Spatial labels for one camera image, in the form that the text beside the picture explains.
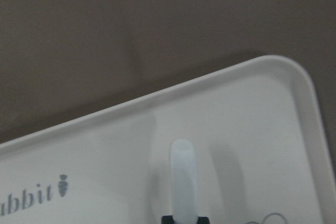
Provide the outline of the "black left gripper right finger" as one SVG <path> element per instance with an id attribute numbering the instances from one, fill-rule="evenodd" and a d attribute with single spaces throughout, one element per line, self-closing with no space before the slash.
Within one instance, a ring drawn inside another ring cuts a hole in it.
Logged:
<path id="1" fill-rule="evenodd" d="M 208 217 L 198 216 L 196 224 L 210 224 L 210 221 Z"/>

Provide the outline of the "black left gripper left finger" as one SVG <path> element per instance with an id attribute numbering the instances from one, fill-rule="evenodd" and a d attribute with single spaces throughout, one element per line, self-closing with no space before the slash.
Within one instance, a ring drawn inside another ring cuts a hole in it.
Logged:
<path id="1" fill-rule="evenodd" d="M 174 224 L 173 216 L 162 216 L 161 224 Z"/>

